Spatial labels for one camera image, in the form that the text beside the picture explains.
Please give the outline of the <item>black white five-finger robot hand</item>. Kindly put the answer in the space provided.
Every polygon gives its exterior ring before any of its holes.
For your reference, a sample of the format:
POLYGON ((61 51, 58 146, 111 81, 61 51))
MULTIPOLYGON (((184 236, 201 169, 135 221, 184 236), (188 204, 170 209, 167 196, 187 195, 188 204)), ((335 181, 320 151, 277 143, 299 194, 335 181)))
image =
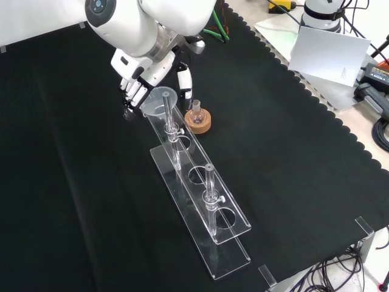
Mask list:
POLYGON ((119 91, 122 97, 123 116, 132 121, 142 114, 141 106, 148 94, 176 71, 179 84, 179 97, 183 100, 183 108, 188 111, 193 103, 193 82, 188 64, 178 58, 181 51, 170 51, 162 59, 154 63, 148 57, 131 57, 121 49, 116 49, 111 59, 111 66, 121 76, 119 91))

